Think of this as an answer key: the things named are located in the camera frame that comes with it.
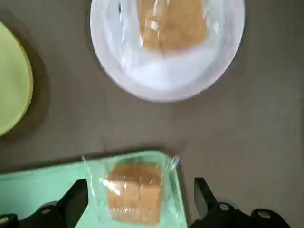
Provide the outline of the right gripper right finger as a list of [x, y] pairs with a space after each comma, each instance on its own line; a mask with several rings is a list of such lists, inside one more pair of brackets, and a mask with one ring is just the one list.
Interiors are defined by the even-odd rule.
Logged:
[[194, 179], [194, 201], [199, 219], [191, 228], [289, 228], [290, 225], [276, 212], [255, 209], [251, 214], [226, 202], [219, 202], [202, 177]]

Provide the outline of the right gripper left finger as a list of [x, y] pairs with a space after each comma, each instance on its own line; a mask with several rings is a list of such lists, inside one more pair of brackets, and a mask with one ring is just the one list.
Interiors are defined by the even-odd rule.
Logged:
[[88, 205], [86, 179], [78, 179], [58, 201], [48, 202], [19, 220], [13, 213], [1, 214], [2, 228], [74, 228]]

